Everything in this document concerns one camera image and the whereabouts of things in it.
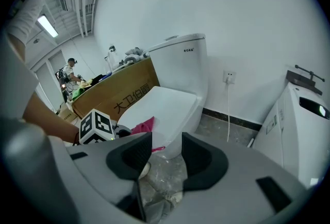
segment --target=electrical socket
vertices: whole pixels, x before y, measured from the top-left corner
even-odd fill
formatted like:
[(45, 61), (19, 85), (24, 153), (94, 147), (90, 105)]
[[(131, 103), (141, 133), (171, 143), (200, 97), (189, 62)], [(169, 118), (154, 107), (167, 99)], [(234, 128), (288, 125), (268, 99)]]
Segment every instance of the electrical socket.
[(236, 80), (236, 72), (228, 71), (228, 70), (223, 71), (223, 77), (222, 77), (223, 82), (228, 84), (235, 84), (235, 80)]

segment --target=ceiling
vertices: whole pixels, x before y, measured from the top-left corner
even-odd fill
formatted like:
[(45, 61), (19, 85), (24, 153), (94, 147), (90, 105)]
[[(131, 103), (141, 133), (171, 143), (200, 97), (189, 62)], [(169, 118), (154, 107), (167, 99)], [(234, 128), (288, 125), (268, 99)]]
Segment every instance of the ceiling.
[(88, 36), (93, 31), (96, 0), (45, 0), (40, 15), (45, 15), (58, 32), (53, 38), (36, 22), (26, 44), (25, 61), (29, 67), (70, 38)]

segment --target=white toilet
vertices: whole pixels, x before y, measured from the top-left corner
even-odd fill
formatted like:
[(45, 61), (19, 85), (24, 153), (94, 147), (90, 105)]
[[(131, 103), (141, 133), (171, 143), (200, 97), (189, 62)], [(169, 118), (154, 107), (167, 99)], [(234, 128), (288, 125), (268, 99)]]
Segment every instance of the white toilet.
[(172, 38), (149, 49), (159, 84), (131, 106), (118, 124), (133, 128), (155, 117), (154, 154), (172, 159), (181, 153), (182, 132), (195, 132), (208, 89), (205, 35)]

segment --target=white appliance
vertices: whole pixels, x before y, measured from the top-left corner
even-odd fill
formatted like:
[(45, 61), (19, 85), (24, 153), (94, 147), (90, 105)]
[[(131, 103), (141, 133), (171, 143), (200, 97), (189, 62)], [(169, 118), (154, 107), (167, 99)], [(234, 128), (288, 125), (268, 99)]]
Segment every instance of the white appliance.
[(149, 49), (159, 84), (120, 117), (118, 124), (133, 128), (155, 117), (155, 154), (171, 159), (181, 153), (182, 132), (195, 132), (208, 89), (205, 35), (172, 38)]
[(307, 188), (328, 167), (330, 113), (314, 92), (288, 83), (259, 131), (253, 148), (296, 176)]

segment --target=cardboard box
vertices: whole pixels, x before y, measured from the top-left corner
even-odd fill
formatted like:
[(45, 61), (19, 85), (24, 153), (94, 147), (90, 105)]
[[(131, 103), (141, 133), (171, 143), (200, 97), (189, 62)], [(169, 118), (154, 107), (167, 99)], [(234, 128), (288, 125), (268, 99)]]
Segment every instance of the cardboard box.
[(154, 86), (159, 86), (159, 82), (152, 61), (147, 58), (91, 87), (72, 103), (72, 108), (80, 118), (97, 109), (118, 121)]
[(76, 114), (68, 109), (68, 106), (65, 103), (61, 105), (61, 110), (58, 116), (66, 120), (68, 123), (72, 122), (77, 117)]

